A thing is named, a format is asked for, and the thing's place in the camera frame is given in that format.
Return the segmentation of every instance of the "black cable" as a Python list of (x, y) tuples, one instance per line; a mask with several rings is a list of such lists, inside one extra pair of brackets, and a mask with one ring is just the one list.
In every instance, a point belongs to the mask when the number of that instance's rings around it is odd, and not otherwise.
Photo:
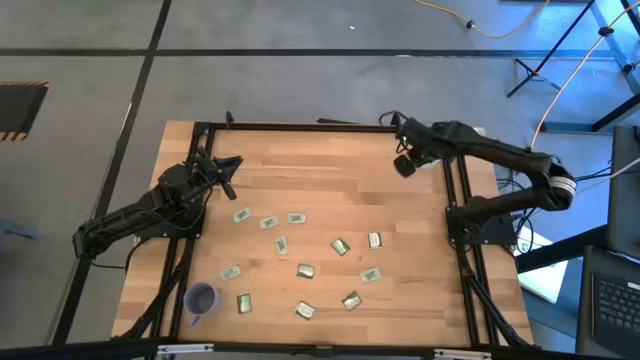
[(524, 190), (524, 186), (522, 186), (522, 184), (520, 184), (519, 182), (515, 181), (515, 180), (510, 180), (510, 179), (497, 179), (496, 182), (498, 182), (498, 185), (500, 187), (500, 189), (504, 189), (509, 185), (512, 186), (517, 186), (520, 190)]
[(124, 271), (128, 272), (129, 271), (129, 264), (131, 263), (131, 257), (133, 256), (133, 253), (140, 247), (142, 246), (142, 244), (146, 243), (147, 241), (149, 241), (150, 238), (144, 238), (144, 239), (140, 239), (140, 241), (138, 241), (137, 244), (135, 244), (131, 250), (129, 250), (129, 253), (127, 254), (127, 260), (124, 262)]
[(396, 154), (400, 154), (403, 151), (409, 151), (409, 149), (407, 148), (407, 144), (404, 143), (404, 140), (399, 140), (398, 141), (398, 146), (396, 146)]
[(516, 227), (516, 236), (518, 238), (520, 238), (520, 231), (522, 230), (522, 228), (524, 227), (524, 224), (528, 224), (529, 228), (531, 229), (531, 240), (529, 243), (529, 248), (527, 249), (527, 251), (523, 252), (522, 250), (520, 250), (520, 247), (518, 247), (518, 250), (523, 253), (526, 254), (529, 251), (531, 251), (531, 248), (533, 247), (533, 223), (531, 222), (530, 218), (533, 215), (533, 212), (536, 210), (536, 208), (531, 208), (529, 212), (527, 212), (527, 210), (524, 211), (524, 216), (518, 221), (518, 226)]
[[(451, 243), (451, 241), (447, 241), (447, 244), (449, 244), (449, 247), (450, 247), (452, 250), (456, 251), (456, 247)], [(464, 253), (465, 253), (465, 254), (466, 254), (466, 253), (468, 253), (468, 252), (469, 252), (469, 250), (471, 250), (471, 245), (469, 245), (466, 249), (464, 249)]]
[[(622, 175), (622, 174), (638, 174), (638, 173), (640, 173), (640, 171), (639, 171), (639, 170), (632, 170), (632, 171), (625, 171), (625, 172), (621, 173), (620, 175)], [(594, 175), (594, 174), (592, 174), (592, 175), (585, 175), (585, 176), (577, 177), (577, 178), (576, 178), (576, 182), (578, 182), (578, 181), (584, 181), (584, 180), (597, 179), (597, 178), (607, 177), (607, 176), (611, 176), (611, 175), (612, 175), (612, 173), (599, 174), (599, 175)]]
[(384, 119), (385, 117), (387, 117), (389, 115), (395, 115), (395, 114), (400, 115), (400, 117), (405, 119), (405, 120), (409, 120), (409, 117), (407, 115), (401, 113), (398, 110), (392, 110), (392, 111), (387, 111), (386, 113), (382, 113), (382, 115), (380, 115), (380, 117), (378, 118), (378, 124), (380, 124), (380, 126), (384, 126), (384, 124), (382, 123), (382, 119)]
[(604, 168), (604, 169), (602, 169), (600, 171), (596, 171), (593, 174), (583, 175), (583, 176), (576, 176), (576, 179), (586, 178), (586, 177), (589, 177), (589, 176), (595, 176), (595, 175), (601, 174), (601, 173), (603, 173), (603, 172), (605, 172), (607, 170), (610, 170), (610, 169), (611, 169), (611, 165), (607, 166), (606, 168)]
[(103, 269), (119, 269), (119, 270), (125, 270), (124, 266), (117, 266), (117, 265), (102, 265), (102, 264), (96, 264), (93, 261), (91, 261), (91, 265), (95, 266), (95, 267), (99, 267), (99, 268), (103, 268)]

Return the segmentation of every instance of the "scattered card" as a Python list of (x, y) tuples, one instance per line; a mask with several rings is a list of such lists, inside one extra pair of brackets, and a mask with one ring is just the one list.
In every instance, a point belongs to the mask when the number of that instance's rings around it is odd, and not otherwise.
[(358, 293), (354, 291), (351, 294), (347, 295), (346, 299), (342, 300), (342, 303), (344, 304), (344, 307), (347, 309), (347, 311), (351, 311), (357, 308), (358, 305), (362, 304), (362, 299), (360, 299)]
[(287, 255), (289, 253), (289, 247), (287, 246), (287, 238), (284, 236), (278, 236), (276, 238), (276, 252), (278, 255)]
[(331, 243), (331, 246), (338, 252), (338, 255), (344, 256), (351, 248), (342, 239), (338, 239)]
[(251, 295), (244, 294), (236, 297), (238, 303), (238, 314), (250, 313), (253, 308), (251, 307)]
[(304, 301), (300, 301), (296, 306), (296, 314), (302, 316), (302, 318), (304, 318), (305, 320), (310, 320), (315, 311), (316, 308)]
[(241, 221), (247, 220), (250, 217), (251, 217), (251, 209), (244, 208), (238, 211), (237, 213), (233, 214), (233, 221), (235, 221), (237, 224)]
[(307, 215), (298, 213), (289, 213), (287, 215), (289, 224), (304, 224), (307, 222)]
[(297, 276), (313, 279), (313, 276), (316, 274), (316, 268), (312, 265), (307, 264), (299, 264), (298, 265), (298, 274)]
[(226, 268), (220, 272), (222, 280), (229, 280), (240, 276), (240, 265), (234, 265), (230, 268)]
[(260, 219), (260, 229), (269, 229), (274, 226), (278, 226), (280, 222), (278, 222), (277, 216), (270, 216), (268, 218)]
[(379, 268), (373, 268), (361, 272), (360, 279), (362, 279), (362, 282), (378, 281), (382, 279), (382, 274)]
[(369, 233), (369, 248), (382, 249), (382, 236), (380, 236), (380, 233)]

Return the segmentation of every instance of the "wooden table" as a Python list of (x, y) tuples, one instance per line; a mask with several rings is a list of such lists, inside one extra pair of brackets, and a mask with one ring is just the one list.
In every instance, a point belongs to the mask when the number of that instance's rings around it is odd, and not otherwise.
[[(184, 161), (193, 122), (167, 123), (153, 174)], [(441, 165), (410, 178), (396, 173), (393, 134), (278, 131), (216, 131), (213, 154), (241, 155), (229, 201), (215, 191), (201, 239), (196, 242), (189, 284), (209, 282), (222, 293), (220, 311), (190, 327), (183, 313), (179, 337), (207, 342), (468, 346), (458, 265), (446, 242), (446, 187)], [(454, 169), (456, 180), (457, 167)], [(467, 159), (474, 195), (498, 194), (493, 166)], [(458, 200), (462, 191), (457, 191)], [(239, 224), (244, 207), (253, 216)], [(286, 222), (288, 212), (307, 214), (304, 225)], [(259, 219), (277, 215), (280, 225), (260, 230)], [(383, 249), (370, 250), (367, 233), (380, 232)], [(278, 256), (274, 240), (285, 235), (289, 254)], [(340, 257), (331, 247), (344, 239)], [(151, 240), (131, 260), (113, 334), (133, 325), (158, 289), (167, 240)], [(492, 298), (531, 342), (513, 258), (484, 246)], [(299, 263), (312, 264), (312, 280), (296, 277)], [(222, 281), (223, 268), (239, 264), (242, 276)], [(360, 272), (380, 267), (383, 279), (364, 284)], [(347, 312), (342, 299), (356, 290), (363, 303)], [(238, 314), (236, 296), (250, 293), (253, 312)], [(311, 320), (294, 314), (299, 301), (316, 307)], [(162, 334), (168, 333), (173, 300)], [(476, 299), (481, 339), (486, 341)]]

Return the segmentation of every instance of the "electrical wire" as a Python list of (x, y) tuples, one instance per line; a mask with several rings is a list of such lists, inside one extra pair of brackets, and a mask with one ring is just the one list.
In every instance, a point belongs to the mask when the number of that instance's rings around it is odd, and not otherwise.
[(628, 163), (628, 164), (627, 164), (625, 167), (623, 167), (622, 169), (620, 169), (620, 170), (618, 170), (618, 171), (614, 172), (613, 174), (611, 174), (610, 176), (608, 176), (606, 179), (604, 179), (604, 180), (602, 180), (602, 181), (598, 181), (597, 183), (595, 183), (595, 184), (593, 184), (593, 185), (591, 185), (591, 186), (589, 186), (589, 187), (587, 187), (587, 188), (584, 188), (584, 189), (582, 189), (582, 190), (580, 190), (580, 191), (576, 192), (576, 195), (581, 194), (581, 193), (584, 193), (584, 192), (586, 192), (587, 190), (593, 189), (594, 187), (596, 187), (596, 186), (598, 186), (598, 185), (602, 185), (602, 184), (606, 183), (607, 181), (609, 181), (609, 180), (613, 179), (614, 177), (616, 177), (616, 176), (618, 176), (618, 175), (622, 174), (623, 172), (625, 172), (625, 170), (627, 170), (628, 168), (632, 167), (633, 165), (635, 165), (635, 164), (637, 164), (637, 163), (639, 163), (639, 162), (640, 162), (640, 157), (639, 157), (639, 158), (637, 158), (637, 159), (635, 159), (635, 160), (633, 160), (632, 162)]
[[(624, 9), (623, 12), (620, 13), (620, 15), (618, 15), (612, 22), (611, 24), (609, 24), (608, 26), (606, 26), (606, 28), (611, 28), (613, 25), (615, 25), (615, 23), (618, 22), (618, 20), (620, 20), (620, 18), (622, 18), (622, 16), (624, 14), (626, 14), (627, 12), (631, 11), (631, 9), (633, 9), (634, 7), (638, 6), (640, 4), (640, 1), (636, 1), (635, 3), (631, 4), (628, 8)], [(589, 51), (587, 52), (587, 54), (584, 56), (584, 58), (582, 58), (582, 60), (580, 61), (580, 64), (578, 64), (578, 67), (575, 68), (575, 70), (573, 70), (573, 72), (571, 73), (571, 75), (569, 75), (569, 77), (567, 78), (567, 80), (564, 82), (564, 84), (562, 84), (562, 86), (560, 87), (560, 90), (558, 90), (558, 93), (556, 94), (556, 96), (553, 98), (553, 101), (551, 102), (551, 104), (549, 104), (549, 107), (547, 107), (547, 110), (544, 112), (544, 114), (542, 115), (542, 118), (540, 118), (540, 121), (538, 122), (538, 126), (536, 126), (536, 131), (533, 133), (533, 138), (531, 139), (531, 146), (530, 148), (533, 149), (533, 146), (536, 143), (536, 138), (538, 137), (538, 134), (540, 133), (540, 128), (542, 127), (542, 124), (544, 123), (544, 121), (546, 120), (547, 116), (549, 116), (549, 112), (551, 112), (551, 108), (553, 108), (553, 106), (556, 104), (556, 102), (558, 101), (558, 98), (560, 97), (560, 94), (562, 94), (562, 92), (564, 91), (564, 89), (567, 87), (567, 85), (569, 84), (569, 82), (571, 81), (571, 79), (573, 79), (573, 77), (578, 73), (578, 71), (582, 68), (582, 66), (584, 65), (584, 63), (587, 61), (587, 59), (589, 58), (589, 56), (591, 56), (591, 53), (593, 53), (593, 51), (598, 47), (598, 45), (600, 45), (600, 43), (602, 42), (602, 40), (604, 40), (605, 36), (600, 35), (600, 38), (598, 39), (598, 41), (595, 42), (595, 44), (593, 44), (593, 46), (591, 47), (591, 49), (589, 49)]]
[(125, 267), (124, 266), (117, 266), (117, 265), (102, 265), (102, 264), (96, 264), (95, 262), (91, 262), (92, 266), (95, 267), (99, 267), (99, 268), (103, 268), (103, 269), (118, 269), (118, 270), (124, 270)]
[(582, 179), (588, 179), (588, 178), (591, 178), (592, 176), (600, 176), (600, 174), (602, 174), (603, 172), (605, 172), (607, 170), (611, 170), (611, 165), (607, 166), (606, 168), (604, 168), (604, 169), (602, 169), (600, 171), (596, 171), (593, 174), (583, 175), (583, 176), (576, 176), (576, 181), (581, 181)]
[[(452, 244), (451, 242), (447, 241), (447, 244), (449, 244), (449, 247), (450, 247), (451, 249), (453, 249), (453, 251), (458, 251), (458, 250), (456, 249), (456, 247), (455, 247), (455, 246), (453, 246), (453, 244)], [(471, 250), (471, 245), (467, 246), (467, 247), (464, 249), (464, 253), (465, 253), (465, 254), (466, 254), (466, 253), (468, 253), (468, 252), (469, 252), (469, 250)]]
[(531, 240), (529, 242), (529, 248), (527, 249), (527, 251), (523, 252), (518, 248), (518, 250), (520, 250), (520, 252), (523, 253), (523, 254), (526, 254), (529, 251), (531, 251), (531, 248), (533, 247), (533, 244), (534, 244), (534, 242), (533, 242), (533, 236), (534, 236), (533, 223), (531, 222), (530, 218), (531, 218), (531, 215), (533, 214), (533, 212), (535, 210), (536, 210), (535, 208), (532, 208), (529, 213), (526, 213), (526, 210), (525, 210), (525, 215), (520, 219), (520, 221), (518, 222), (518, 226), (516, 228), (516, 234), (517, 234), (518, 238), (520, 238), (520, 231), (522, 231), (522, 228), (524, 227), (525, 223), (529, 225), (529, 229), (531, 230)]
[(512, 180), (512, 179), (497, 179), (496, 180), (498, 182), (498, 186), (500, 187), (500, 189), (504, 189), (509, 185), (512, 185), (511, 191), (515, 191), (515, 186), (518, 187), (518, 189), (520, 190), (524, 190), (524, 186), (522, 186), (519, 182)]
[(405, 119), (405, 120), (409, 120), (409, 117), (403, 113), (401, 113), (398, 110), (391, 110), (391, 111), (387, 111), (385, 113), (382, 113), (382, 115), (380, 115), (380, 117), (378, 118), (378, 124), (380, 124), (381, 126), (383, 126), (384, 124), (382, 123), (382, 119), (384, 119), (385, 117), (389, 116), (389, 115), (395, 115), (398, 114), (401, 118)]
[(135, 244), (131, 250), (129, 250), (129, 253), (127, 254), (127, 260), (124, 262), (124, 271), (129, 271), (129, 264), (131, 263), (131, 257), (133, 256), (133, 253), (140, 247), (142, 246), (142, 244), (146, 243), (147, 241), (149, 241), (149, 238), (144, 238), (144, 239), (140, 239), (140, 241), (138, 241), (137, 244)]
[(533, 21), (533, 19), (535, 19), (538, 15), (540, 15), (540, 12), (542, 12), (542, 10), (544, 10), (544, 8), (545, 8), (545, 7), (547, 7), (547, 5), (549, 5), (549, 3), (551, 2), (551, 0), (546, 0), (546, 1), (544, 2), (544, 4), (543, 4), (543, 5), (542, 5), (538, 10), (536, 10), (536, 11), (535, 11), (531, 16), (529, 16), (529, 18), (528, 18), (524, 23), (522, 23), (522, 25), (520, 25), (520, 26), (518, 26), (517, 28), (515, 28), (515, 29), (513, 29), (513, 30), (509, 31), (508, 33), (506, 33), (506, 34), (502, 34), (502, 35), (491, 35), (491, 34), (487, 34), (487, 33), (485, 33), (484, 31), (480, 30), (480, 29), (478, 28), (478, 26), (476, 26), (476, 24), (474, 24), (474, 23), (473, 23), (473, 21), (472, 21), (472, 20), (469, 20), (469, 19), (465, 18), (464, 16), (460, 15), (460, 14), (459, 14), (458, 12), (456, 12), (456, 11), (453, 11), (453, 10), (451, 10), (451, 9), (447, 8), (447, 7), (444, 7), (444, 6), (439, 6), (439, 5), (432, 4), (432, 3), (429, 3), (429, 2), (426, 2), (426, 1), (422, 1), (422, 0), (415, 0), (415, 1), (416, 1), (418, 4), (420, 4), (420, 5), (428, 6), (428, 7), (430, 7), (430, 8), (433, 8), (433, 9), (436, 9), (436, 10), (440, 10), (440, 11), (444, 11), (444, 12), (446, 12), (446, 13), (449, 13), (449, 14), (451, 14), (451, 15), (453, 15), (453, 16), (455, 16), (455, 17), (457, 17), (458, 19), (460, 19), (460, 20), (464, 21), (465, 23), (467, 23), (467, 24), (471, 24), (471, 29), (473, 29), (473, 30), (477, 31), (477, 32), (478, 32), (478, 34), (480, 34), (480, 35), (482, 35), (482, 36), (484, 36), (484, 37), (486, 37), (486, 38), (489, 38), (489, 39), (496, 39), (496, 40), (497, 40), (497, 39), (504, 39), (504, 38), (506, 38), (506, 37), (509, 37), (509, 36), (511, 36), (511, 35), (513, 35), (513, 34), (515, 34), (516, 32), (520, 31), (520, 30), (521, 30), (522, 28), (524, 28), (525, 26), (529, 25), (529, 23), (531, 23), (531, 21)]
[[(623, 173), (621, 173), (620, 175), (624, 175), (624, 174), (638, 174), (640, 173), (639, 170), (634, 170), (634, 171), (625, 171)], [(605, 176), (611, 176), (611, 173), (608, 174), (600, 174), (600, 175), (587, 175), (587, 176), (583, 176), (580, 178), (576, 178), (576, 182), (578, 181), (585, 181), (585, 180), (593, 180), (593, 179), (598, 179), (601, 177), (605, 177)]]

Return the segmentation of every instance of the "concrete floor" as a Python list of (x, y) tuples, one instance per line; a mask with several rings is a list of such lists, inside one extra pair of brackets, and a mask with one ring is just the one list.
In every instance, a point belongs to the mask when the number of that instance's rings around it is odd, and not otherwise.
[[(619, 11), (615, 1), (598, 3), (607, 16)], [(6, 0), (0, 4), (0, 47), (146, 47), (160, 4)], [(502, 33), (536, 5), (456, 0), (447, 6), (473, 15), (487, 32)], [(184, 0), (174, 1), (160, 47), (549, 49), (581, 7), (550, 5), (522, 32), (493, 41), (410, 0)], [(637, 36), (630, 37), (629, 26), (621, 23), (616, 34), (633, 56)], [(588, 49), (597, 29), (587, 14), (563, 48)], [(539, 59), (525, 61), (533, 66)], [(91, 212), (140, 65), (137, 57), (0, 58), (0, 80), (52, 84), (28, 140), (0, 143), (0, 217), (42, 233), (36, 240), (0, 241), (0, 348), (46, 341), (73, 263), (71, 234)], [(552, 60), (543, 74), (562, 83), (576, 65)], [(492, 137), (525, 146), (555, 91), (536, 82), (507, 99), (505, 93), (524, 76), (511, 59), (157, 58), (111, 208), (148, 188), (167, 120), (220, 121), (226, 110), (240, 122), (326, 117), (373, 123), (381, 112), (399, 109), (425, 123), (483, 126)], [(616, 63), (589, 61), (549, 119), (595, 121), (629, 96)], [(607, 166), (611, 137), (543, 134), (536, 150), (558, 155), (575, 175), (584, 175)], [(535, 231), (560, 240), (603, 224), (607, 198), (602, 186), (579, 196), (568, 211), (542, 212), (533, 218)], [(121, 241), (99, 262), (120, 264), (129, 248), (129, 241)], [(91, 271), (70, 341), (108, 338), (123, 279), (118, 270)], [(536, 337), (557, 348), (544, 339)]]

